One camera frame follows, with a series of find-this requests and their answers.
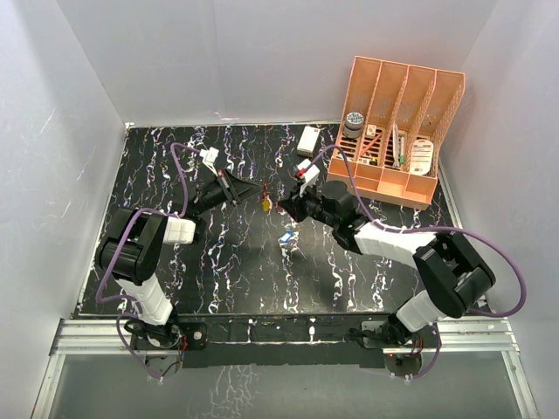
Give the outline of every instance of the yellow object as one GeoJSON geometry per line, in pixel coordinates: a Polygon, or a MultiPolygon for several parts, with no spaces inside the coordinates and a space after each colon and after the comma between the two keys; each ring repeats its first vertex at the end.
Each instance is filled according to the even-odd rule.
{"type": "Polygon", "coordinates": [[[272,202],[270,201],[270,198],[268,197],[264,198],[264,201],[262,201],[262,209],[264,210],[264,212],[270,212],[271,207],[272,207],[272,202]]]}

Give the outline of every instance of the metal frame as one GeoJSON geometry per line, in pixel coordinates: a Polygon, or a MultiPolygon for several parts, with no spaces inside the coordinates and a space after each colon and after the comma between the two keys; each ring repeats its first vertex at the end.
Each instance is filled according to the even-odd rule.
{"type": "MultiPolygon", "coordinates": [[[[456,210],[456,203],[450,190],[445,170],[440,165],[439,180],[445,195],[452,222],[462,227],[456,210]]],[[[538,418],[534,399],[530,392],[519,357],[519,348],[508,319],[491,319],[487,317],[467,316],[462,319],[446,319],[438,323],[441,335],[441,352],[501,352],[508,378],[521,412],[522,418],[538,418]]],[[[125,339],[130,341],[130,334],[122,331],[125,339]]],[[[301,345],[320,345],[317,342],[291,342],[301,345]]],[[[239,342],[225,342],[225,345],[238,345],[239,342]]],[[[409,352],[409,349],[389,348],[385,354],[409,352]]],[[[433,348],[424,349],[433,352],[433,348]]],[[[142,355],[176,355],[176,351],[149,350],[138,351],[142,355]]],[[[116,332],[113,319],[64,320],[52,347],[52,354],[46,369],[45,378],[39,391],[33,410],[33,419],[48,418],[59,384],[60,376],[67,355],[88,354],[107,355],[124,354],[127,349],[116,332]]]]}

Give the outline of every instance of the black cable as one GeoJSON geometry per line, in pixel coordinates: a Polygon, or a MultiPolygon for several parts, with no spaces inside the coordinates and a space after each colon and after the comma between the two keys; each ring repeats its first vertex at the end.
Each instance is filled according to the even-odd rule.
{"type": "Polygon", "coordinates": [[[175,362],[173,362],[171,365],[169,365],[169,366],[167,367],[167,369],[165,370],[165,372],[164,372],[163,374],[161,374],[161,377],[164,377],[164,376],[170,371],[171,368],[173,368],[176,364],[180,364],[180,363],[181,363],[180,361],[175,361],[175,362]]]}

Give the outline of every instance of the black marble table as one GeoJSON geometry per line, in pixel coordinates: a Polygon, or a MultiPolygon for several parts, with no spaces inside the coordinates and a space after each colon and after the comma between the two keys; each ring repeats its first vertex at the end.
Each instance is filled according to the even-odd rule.
{"type": "MultiPolygon", "coordinates": [[[[334,143],[339,126],[317,125],[323,147],[334,143]]],[[[234,127],[150,127],[131,129],[107,210],[103,233],[119,206],[169,210],[182,201],[178,172],[170,154],[174,141],[196,148],[220,150],[218,163],[234,175],[268,182],[274,197],[292,183],[303,125],[234,127]]],[[[181,154],[190,189],[210,180],[201,158],[181,154]]],[[[320,164],[324,181],[329,156],[320,164]]],[[[438,186],[428,210],[419,211],[370,202],[373,214],[386,223],[407,227],[452,225],[438,186]]],[[[208,222],[198,244],[164,245],[157,277],[179,313],[293,314],[389,313],[422,290],[417,273],[389,259],[360,256],[341,249],[329,227],[307,219],[295,223],[287,213],[264,212],[261,198],[221,206],[203,215],[208,222]],[[296,237],[290,250],[278,238],[286,230],[296,237]]],[[[95,292],[102,272],[92,269],[75,315],[115,316],[121,304],[98,305],[95,292]]],[[[105,295],[121,292],[110,281],[105,295]]]]}

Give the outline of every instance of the wall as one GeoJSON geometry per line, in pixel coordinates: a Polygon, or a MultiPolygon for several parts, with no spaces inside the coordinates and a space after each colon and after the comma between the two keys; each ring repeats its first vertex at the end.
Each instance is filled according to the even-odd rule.
{"type": "Polygon", "coordinates": [[[149,126],[338,120],[355,55],[459,70],[495,1],[59,4],[122,119],[149,126]]]}
{"type": "MultiPolygon", "coordinates": [[[[500,1],[463,66],[468,77],[443,146],[464,225],[503,244],[528,281],[528,302],[511,318],[542,417],[556,417],[559,366],[559,5],[500,1]]],[[[511,271],[489,251],[497,308],[518,300],[511,271]]]]}
{"type": "Polygon", "coordinates": [[[0,2],[0,410],[29,417],[72,311],[124,126],[54,0],[0,2]]]}

